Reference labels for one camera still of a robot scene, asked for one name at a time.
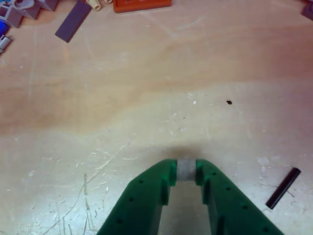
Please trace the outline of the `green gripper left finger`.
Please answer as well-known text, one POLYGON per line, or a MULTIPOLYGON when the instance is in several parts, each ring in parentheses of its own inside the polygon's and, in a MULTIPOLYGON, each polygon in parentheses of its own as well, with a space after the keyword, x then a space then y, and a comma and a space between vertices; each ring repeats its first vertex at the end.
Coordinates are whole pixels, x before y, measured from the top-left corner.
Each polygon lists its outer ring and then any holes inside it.
POLYGON ((162 207, 176 185, 177 161, 166 159, 130 181, 98 231, 99 235, 156 235, 162 207))

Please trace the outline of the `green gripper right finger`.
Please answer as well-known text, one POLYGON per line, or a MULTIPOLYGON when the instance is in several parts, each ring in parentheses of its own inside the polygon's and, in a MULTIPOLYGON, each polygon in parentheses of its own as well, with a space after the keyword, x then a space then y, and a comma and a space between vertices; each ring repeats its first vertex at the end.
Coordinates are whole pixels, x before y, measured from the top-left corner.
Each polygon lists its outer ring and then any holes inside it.
POLYGON ((213 163, 196 160, 196 185, 201 187, 213 235, 281 235, 282 232, 213 163))

